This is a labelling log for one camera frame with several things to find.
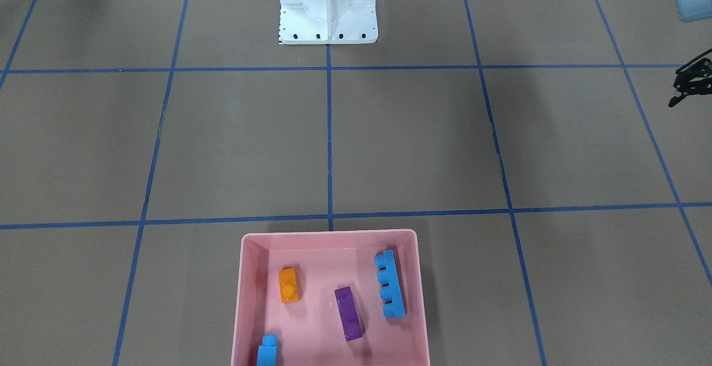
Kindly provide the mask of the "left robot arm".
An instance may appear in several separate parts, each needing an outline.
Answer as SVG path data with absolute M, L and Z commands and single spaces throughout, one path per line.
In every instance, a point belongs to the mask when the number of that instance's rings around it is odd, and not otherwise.
M 711 0 L 675 0 L 679 21 L 696 22 L 711 18 Z M 711 93 L 711 49 L 696 55 L 675 70 L 673 88 L 678 92 L 668 103 L 672 108 L 689 96 Z

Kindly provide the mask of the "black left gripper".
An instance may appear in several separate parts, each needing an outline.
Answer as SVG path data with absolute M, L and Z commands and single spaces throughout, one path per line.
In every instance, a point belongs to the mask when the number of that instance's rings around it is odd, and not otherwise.
M 673 88 L 678 95 L 673 96 L 668 107 L 678 105 L 687 96 L 710 95 L 711 93 L 711 61 L 708 57 L 698 57 L 690 60 L 675 71 Z

